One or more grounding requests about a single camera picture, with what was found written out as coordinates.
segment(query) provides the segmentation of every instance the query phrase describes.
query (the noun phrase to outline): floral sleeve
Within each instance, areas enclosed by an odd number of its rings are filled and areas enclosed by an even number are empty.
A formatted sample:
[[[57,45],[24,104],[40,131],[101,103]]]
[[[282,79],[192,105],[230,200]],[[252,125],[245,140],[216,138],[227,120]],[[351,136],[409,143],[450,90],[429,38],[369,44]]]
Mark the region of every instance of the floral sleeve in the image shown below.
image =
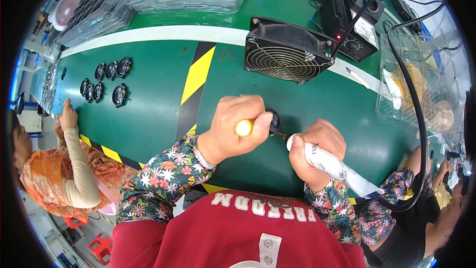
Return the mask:
[[[305,185],[304,195],[306,204],[314,209],[340,243],[360,245],[357,216],[343,183],[331,178],[326,187],[318,192]]]
[[[117,222],[156,220],[168,223],[175,202],[187,188],[207,181],[215,166],[196,148],[197,136],[187,136],[151,160],[121,188]]]

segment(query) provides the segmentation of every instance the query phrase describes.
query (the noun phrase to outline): green workbench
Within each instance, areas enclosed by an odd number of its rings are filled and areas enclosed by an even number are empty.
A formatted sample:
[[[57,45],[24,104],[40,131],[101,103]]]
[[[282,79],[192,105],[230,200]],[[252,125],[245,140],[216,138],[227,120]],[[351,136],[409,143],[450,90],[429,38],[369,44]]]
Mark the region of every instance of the green workbench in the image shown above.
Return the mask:
[[[166,25],[249,29],[252,15],[313,29],[309,19],[314,11],[310,0],[245,0],[234,15],[205,12],[136,15],[128,29]],[[389,17],[384,14],[381,21],[384,19]],[[381,21],[376,25],[379,33],[383,33]],[[55,97],[58,103],[53,104],[52,113],[61,113],[62,102],[71,98],[78,110],[81,134],[145,163],[175,141],[182,92],[197,44],[190,40],[142,41],[99,47],[65,57],[58,66],[66,67],[67,74],[64,80],[58,79]],[[99,63],[124,56],[133,58],[132,70],[126,79],[104,79],[103,101],[88,104],[80,94],[81,81],[86,77],[95,81],[94,70]],[[380,52],[360,63],[342,55],[338,57],[379,78]],[[243,60],[244,47],[216,45],[199,102],[197,134],[210,127],[221,97],[258,94],[266,107],[282,115],[284,132],[302,131],[317,118],[332,122],[347,143],[345,163],[375,184],[380,184],[396,169],[403,154],[418,144],[416,128],[409,126],[405,132],[380,123],[375,115],[377,94],[352,80],[325,71],[299,86],[295,82],[247,72],[243,69]],[[125,106],[116,108],[111,102],[111,93],[122,82],[128,86],[128,100]],[[286,197],[300,197],[303,189],[289,164],[286,147],[278,137],[270,137],[249,154],[225,160],[207,183]]]

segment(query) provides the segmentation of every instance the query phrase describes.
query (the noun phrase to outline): fan grill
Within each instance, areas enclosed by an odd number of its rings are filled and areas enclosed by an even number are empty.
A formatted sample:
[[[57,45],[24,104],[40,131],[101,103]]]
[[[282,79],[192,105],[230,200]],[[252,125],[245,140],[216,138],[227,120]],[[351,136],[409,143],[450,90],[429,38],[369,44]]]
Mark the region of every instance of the fan grill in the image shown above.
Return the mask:
[[[300,84],[321,71],[313,54],[288,47],[257,47],[249,52],[247,62],[252,71]]]

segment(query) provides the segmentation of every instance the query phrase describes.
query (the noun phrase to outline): red plastic stool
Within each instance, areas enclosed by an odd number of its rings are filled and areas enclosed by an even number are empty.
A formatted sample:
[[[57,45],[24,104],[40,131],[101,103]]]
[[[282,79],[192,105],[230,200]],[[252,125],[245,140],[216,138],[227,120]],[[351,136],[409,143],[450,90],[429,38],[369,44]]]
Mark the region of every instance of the red plastic stool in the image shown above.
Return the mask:
[[[71,217],[63,217],[64,221],[66,222],[66,224],[71,228],[71,229],[74,229],[76,227],[79,227],[79,226],[82,226],[82,225],[85,225],[87,223],[89,223],[89,219],[87,222],[83,223],[82,221],[80,221],[79,219],[76,219],[76,218],[71,218]]]
[[[103,265],[108,265],[112,250],[112,238],[109,236],[101,238],[101,233],[99,233],[89,244],[88,249],[98,258],[99,262]],[[106,261],[104,260],[105,256],[109,256],[109,259]]]

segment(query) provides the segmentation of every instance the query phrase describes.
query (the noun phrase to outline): yellow shirt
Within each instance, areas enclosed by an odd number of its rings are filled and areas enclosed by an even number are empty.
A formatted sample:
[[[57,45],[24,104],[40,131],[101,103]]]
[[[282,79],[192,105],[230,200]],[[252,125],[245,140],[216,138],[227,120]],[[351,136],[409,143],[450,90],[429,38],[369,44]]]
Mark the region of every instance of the yellow shirt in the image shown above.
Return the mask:
[[[451,194],[446,191],[446,188],[443,185],[439,185],[434,189],[434,191],[438,205],[440,205],[440,209],[443,209],[451,201]]]

